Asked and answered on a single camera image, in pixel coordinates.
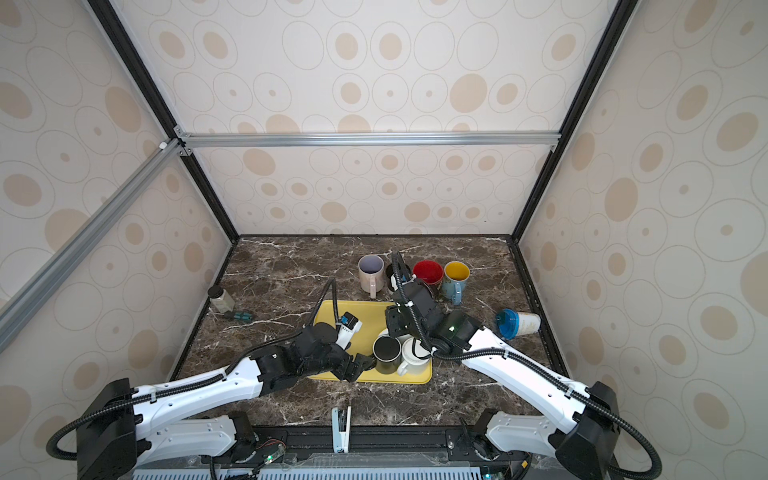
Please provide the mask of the black mug red inside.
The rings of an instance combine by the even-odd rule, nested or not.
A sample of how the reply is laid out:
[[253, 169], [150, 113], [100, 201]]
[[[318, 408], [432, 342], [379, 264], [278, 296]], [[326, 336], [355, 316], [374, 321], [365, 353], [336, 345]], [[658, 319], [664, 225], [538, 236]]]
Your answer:
[[402, 361], [402, 345], [395, 337], [379, 336], [372, 346], [375, 370], [382, 375], [395, 374]]

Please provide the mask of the white bottom dark mug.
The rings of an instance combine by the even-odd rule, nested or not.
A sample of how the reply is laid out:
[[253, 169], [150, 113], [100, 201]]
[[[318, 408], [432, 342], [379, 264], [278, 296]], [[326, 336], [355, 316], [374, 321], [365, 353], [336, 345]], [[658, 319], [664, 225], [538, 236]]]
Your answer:
[[[396, 285], [396, 281], [394, 280], [395, 272], [392, 264], [388, 264], [386, 266], [385, 276], [386, 276], [386, 281], [385, 281], [386, 287], [390, 292], [394, 292], [396, 290], [397, 285]], [[408, 265], [405, 265], [404, 282], [405, 283], [409, 282], [411, 280], [411, 277], [412, 277], [411, 269]]]

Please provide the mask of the blue butterfly mug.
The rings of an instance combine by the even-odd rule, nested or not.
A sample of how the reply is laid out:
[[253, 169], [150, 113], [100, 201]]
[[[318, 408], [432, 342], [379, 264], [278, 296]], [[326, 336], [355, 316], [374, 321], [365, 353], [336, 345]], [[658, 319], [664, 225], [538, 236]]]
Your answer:
[[451, 261], [445, 265], [441, 291], [443, 297], [452, 305], [458, 306], [462, 303], [470, 275], [470, 268], [463, 262]]

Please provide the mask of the pink mug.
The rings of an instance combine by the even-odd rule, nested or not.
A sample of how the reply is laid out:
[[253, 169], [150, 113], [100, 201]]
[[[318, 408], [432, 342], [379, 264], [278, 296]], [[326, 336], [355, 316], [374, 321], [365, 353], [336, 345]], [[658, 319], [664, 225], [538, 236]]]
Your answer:
[[378, 255], [364, 255], [358, 261], [360, 286], [371, 299], [386, 286], [385, 262]]

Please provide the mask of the white ribbed mug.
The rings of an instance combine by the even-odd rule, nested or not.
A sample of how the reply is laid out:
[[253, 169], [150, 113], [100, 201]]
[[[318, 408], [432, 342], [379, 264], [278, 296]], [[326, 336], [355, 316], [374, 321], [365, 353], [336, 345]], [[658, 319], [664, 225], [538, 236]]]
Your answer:
[[405, 333], [404, 335], [399, 335], [399, 336], [397, 336], [397, 335], [394, 335], [394, 334], [392, 334], [392, 333], [391, 333], [391, 332], [390, 332], [388, 329], [384, 329], [384, 330], [382, 330], [382, 331], [381, 331], [381, 332], [380, 332], [380, 333], [377, 335], [377, 337], [378, 337], [378, 338], [381, 338], [381, 337], [392, 337], [392, 338], [396, 338], [400, 344], [403, 344], [403, 343], [404, 343], [404, 342], [406, 342], [406, 341], [407, 341], [409, 338], [411, 338], [411, 335], [410, 335], [410, 334], [408, 334], [408, 333]]

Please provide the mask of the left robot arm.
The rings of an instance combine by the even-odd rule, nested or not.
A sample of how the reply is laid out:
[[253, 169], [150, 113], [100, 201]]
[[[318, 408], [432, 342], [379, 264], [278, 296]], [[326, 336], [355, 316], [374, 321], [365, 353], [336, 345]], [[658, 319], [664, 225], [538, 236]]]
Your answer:
[[75, 462], [81, 479], [117, 479], [157, 452], [171, 425], [203, 411], [287, 390], [325, 372], [356, 381], [374, 364], [347, 350], [363, 324], [341, 312], [336, 300], [331, 307], [332, 323], [311, 321], [242, 351], [225, 367], [138, 388], [128, 379], [111, 382], [85, 413], [48, 439], [46, 453]]

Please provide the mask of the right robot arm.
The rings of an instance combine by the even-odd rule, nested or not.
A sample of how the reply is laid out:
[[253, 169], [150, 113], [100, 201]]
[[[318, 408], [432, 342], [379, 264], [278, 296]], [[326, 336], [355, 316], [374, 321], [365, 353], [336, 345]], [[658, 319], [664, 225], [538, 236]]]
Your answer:
[[[662, 460], [651, 442], [621, 418], [615, 392], [596, 382], [592, 386], [544, 367], [510, 346], [475, 318], [446, 312], [429, 287], [411, 274], [399, 251], [390, 257], [394, 315], [389, 332], [412, 336], [427, 356], [457, 362], [495, 380], [539, 411], [525, 419], [503, 411], [489, 413], [480, 435], [499, 452], [524, 451], [555, 458], [579, 479], [656, 479]], [[623, 469], [614, 461], [622, 433], [634, 439], [650, 459], [647, 469]]]

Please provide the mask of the yellow plastic tray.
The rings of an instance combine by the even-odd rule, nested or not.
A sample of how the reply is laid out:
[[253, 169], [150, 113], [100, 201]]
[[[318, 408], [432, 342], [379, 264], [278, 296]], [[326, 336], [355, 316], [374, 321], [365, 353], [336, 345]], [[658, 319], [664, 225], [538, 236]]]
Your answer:
[[[339, 313], [350, 312], [362, 322], [362, 328], [351, 340], [351, 345], [347, 352], [352, 356], [360, 353], [366, 356], [373, 356], [372, 346], [377, 335], [386, 328], [385, 310], [392, 302], [375, 301], [338, 301]], [[433, 375], [433, 365], [427, 368], [427, 371], [421, 375], [399, 376], [397, 372], [392, 375], [382, 375], [375, 369], [364, 372], [357, 380], [358, 383], [380, 383], [380, 384], [410, 384], [422, 385], [431, 381]]]

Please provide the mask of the small green tool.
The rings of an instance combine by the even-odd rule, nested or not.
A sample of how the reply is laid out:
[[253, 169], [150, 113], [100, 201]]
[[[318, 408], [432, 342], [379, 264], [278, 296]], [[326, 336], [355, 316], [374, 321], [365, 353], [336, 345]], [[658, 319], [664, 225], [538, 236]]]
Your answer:
[[223, 317], [225, 319], [241, 323], [250, 323], [254, 320], [254, 317], [251, 313], [244, 311], [229, 311], [224, 313]]

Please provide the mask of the white cup blue lid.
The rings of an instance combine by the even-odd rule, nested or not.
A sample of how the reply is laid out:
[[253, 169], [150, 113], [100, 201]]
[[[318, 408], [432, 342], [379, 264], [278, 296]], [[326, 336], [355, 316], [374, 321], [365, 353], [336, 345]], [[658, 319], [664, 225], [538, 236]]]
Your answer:
[[522, 335], [535, 334], [541, 326], [541, 318], [535, 313], [518, 312], [508, 308], [500, 310], [496, 325], [502, 338], [512, 340]]

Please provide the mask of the small bottle black cap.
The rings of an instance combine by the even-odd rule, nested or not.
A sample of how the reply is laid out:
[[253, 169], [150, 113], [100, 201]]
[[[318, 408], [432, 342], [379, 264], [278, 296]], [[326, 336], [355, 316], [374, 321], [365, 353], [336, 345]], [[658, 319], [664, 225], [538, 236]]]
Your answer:
[[235, 302], [231, 295], [221, 286], [213, 285], [207, 290], [211, 307], [219, 314], [235, 311]]

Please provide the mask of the horizontal aluminium bar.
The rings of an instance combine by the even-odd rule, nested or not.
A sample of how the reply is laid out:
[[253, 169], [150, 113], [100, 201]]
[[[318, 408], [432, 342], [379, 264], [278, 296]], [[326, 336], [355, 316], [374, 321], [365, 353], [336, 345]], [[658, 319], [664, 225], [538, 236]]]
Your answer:
[[557, 131], [475, 132], [318, 132], [318, 133], [187, 133], [180, 140], [190, 148], [309, 148], [390, 146], [556, 146]]

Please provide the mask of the diagonal aluminium bar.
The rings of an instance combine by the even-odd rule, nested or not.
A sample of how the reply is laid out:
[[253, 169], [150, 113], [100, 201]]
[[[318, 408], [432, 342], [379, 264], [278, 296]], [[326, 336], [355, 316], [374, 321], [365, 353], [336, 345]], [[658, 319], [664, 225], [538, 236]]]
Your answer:
[[6, 349], [60, 288], [94, 247], [166, 167], [181, 154], [179, 139], [157, 149], [42, 268], [24, 284], [1, 311], [1, 348]]

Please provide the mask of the white clip on rail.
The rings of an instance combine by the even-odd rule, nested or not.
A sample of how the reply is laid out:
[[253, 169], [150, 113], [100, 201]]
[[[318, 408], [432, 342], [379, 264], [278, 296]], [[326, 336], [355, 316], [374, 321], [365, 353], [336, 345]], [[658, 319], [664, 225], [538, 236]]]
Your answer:
[[348, 453], [351, 433], [351, 406], [333, 408], [331, 413], [334, 453]]

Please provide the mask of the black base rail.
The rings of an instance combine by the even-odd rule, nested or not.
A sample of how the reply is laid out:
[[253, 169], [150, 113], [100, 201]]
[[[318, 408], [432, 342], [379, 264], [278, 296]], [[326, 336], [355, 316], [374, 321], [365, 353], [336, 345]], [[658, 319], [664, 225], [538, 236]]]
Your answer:
[[347, 447], [326, 426], [254, 429], [251, 442], [217, 457], [163, 452], [159, 460], [111, 461], [109, 479], [570, 479], [532, 447], [499, 449], [478, 428], [354, 426]]

